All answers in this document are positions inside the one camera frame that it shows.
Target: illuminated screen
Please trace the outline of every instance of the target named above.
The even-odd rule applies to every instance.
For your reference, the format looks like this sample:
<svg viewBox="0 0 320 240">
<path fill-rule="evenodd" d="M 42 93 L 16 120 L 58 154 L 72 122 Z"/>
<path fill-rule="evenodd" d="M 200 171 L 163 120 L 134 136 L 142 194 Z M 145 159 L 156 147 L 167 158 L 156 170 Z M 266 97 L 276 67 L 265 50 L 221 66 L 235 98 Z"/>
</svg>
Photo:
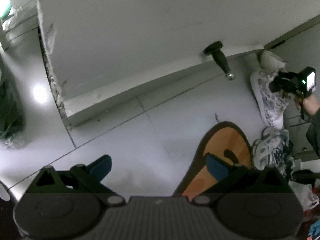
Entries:
<svg viewBox="0 0 320 240">
<path fill-rule="evenodd" d="M 312 72 L 307 76 L 307 90 L 309 91 L 315 85 L 315 73 Z"/>
</svg>

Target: person's arm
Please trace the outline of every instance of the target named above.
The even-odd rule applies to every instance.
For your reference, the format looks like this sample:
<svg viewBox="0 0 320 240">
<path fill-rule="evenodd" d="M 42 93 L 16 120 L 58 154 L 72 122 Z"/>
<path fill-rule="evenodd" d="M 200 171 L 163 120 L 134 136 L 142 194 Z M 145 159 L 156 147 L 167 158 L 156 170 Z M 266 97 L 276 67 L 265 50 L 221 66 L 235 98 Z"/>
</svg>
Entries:
<svg viewBox="0 0 320 240">
<path fill-rule="evenodd" d="M 320 158 L 320 104 L 318 103 L 314 95 L 311 95 L 310 97 L 303 100 L 301 98 L 295 97 L 294 101 L 296 103 L 297 109 L 301 109 L 300 104 L 302 103 L 306 112 L 311 116 L 311 124 L 306 136 L 308 142 L 312 145 L 316 154 Z"/>
</svg>

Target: orange floor mat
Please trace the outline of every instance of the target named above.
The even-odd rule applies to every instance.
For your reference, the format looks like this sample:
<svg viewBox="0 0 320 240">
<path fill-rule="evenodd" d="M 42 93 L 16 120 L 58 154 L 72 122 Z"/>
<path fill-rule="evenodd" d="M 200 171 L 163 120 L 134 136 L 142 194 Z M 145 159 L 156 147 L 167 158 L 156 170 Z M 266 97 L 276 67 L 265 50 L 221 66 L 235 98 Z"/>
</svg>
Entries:
<svg viewBox="0 0 320 240">
<path fill-rule="evenodd" d="M 240 163 L 249 169 L 251 164 L 250 145 L 244 133 L 231 122 L 221 122 L 211 128 L 201 140 L 192 164 L 174 195 L 187 196 L 191 201 L 206 191 L 217 180 L 207 171 L 206 158 L 210 153 L 233 165 Z"/>
</svg>

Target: floor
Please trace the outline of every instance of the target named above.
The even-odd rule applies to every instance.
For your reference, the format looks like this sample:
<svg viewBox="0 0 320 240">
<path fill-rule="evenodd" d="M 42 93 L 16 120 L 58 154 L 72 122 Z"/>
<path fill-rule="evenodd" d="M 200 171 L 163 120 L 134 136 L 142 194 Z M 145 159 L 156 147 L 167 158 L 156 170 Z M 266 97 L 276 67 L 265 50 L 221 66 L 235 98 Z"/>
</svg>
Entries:
<svg viewBox="0 0 320 240">
<path fill-rule="evenodd" d="M 251 144 L 264 128 L 249 82 L 257 68 L 250 55 L 229 60 L 236 77 L 231 82 L 214 65 L 67 131 L 47 82 L 37 29 L 13 39 L 0 54 L 26 118 L 28 144 L 0 151 L 0 180 L 17 199 L 43 166 L 70 169 L 104 154 L 112 157 L 113 167 L 102 183 L 127 200 L 132 195 L 172 195 L 201 138 L 218 121 L 234 122 Z"/>
</svg>

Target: hand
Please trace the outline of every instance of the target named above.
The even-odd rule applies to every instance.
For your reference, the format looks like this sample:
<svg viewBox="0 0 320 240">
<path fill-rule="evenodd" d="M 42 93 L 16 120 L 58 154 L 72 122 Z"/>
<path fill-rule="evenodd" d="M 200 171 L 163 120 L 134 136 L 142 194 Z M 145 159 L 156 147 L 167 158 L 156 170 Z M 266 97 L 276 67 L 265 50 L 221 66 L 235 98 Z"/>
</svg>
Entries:
<svg viewBox="0 0 320 240">
<path fill-rule="evenodd" d="M 318 103 L 316 97 L 314 95 L 311 95 L 308 98 L 305 98 L 302 100 L 302 98 L 296 96 L 294 98 L 294 102 L 296 103 L 296 108 L 298 110 L 301 110 L 300 104 L 303 102 L 303 107 L 307 111 L 309 115 L 314 115 L 320 108 L 320 104 Z"/>
</svg>

